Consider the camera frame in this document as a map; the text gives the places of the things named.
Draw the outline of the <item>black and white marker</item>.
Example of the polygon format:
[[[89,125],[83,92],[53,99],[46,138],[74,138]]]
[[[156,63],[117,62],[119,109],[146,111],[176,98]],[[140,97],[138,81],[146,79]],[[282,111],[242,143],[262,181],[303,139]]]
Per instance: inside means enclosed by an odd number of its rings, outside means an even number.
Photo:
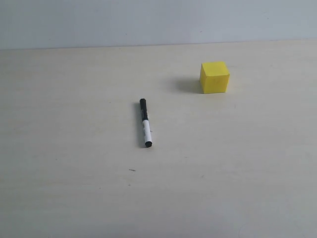
[[[148,118],[147,101],[146,99],[142,98],[140,99],[139,103],[140,103],[140,110],[141,110],[145,147],[149,148],[152,146],[153,142],[152,142],[151,129],[150,129],[149,118]]]

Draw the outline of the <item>yellow cube block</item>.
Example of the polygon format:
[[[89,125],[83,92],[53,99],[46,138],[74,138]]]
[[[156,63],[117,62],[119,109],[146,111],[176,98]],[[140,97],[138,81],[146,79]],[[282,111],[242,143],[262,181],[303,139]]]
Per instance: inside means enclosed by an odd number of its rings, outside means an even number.
[[[204,62],[201,64],[200,84],[204,94],[225,93],[230,73],[225,62]]]

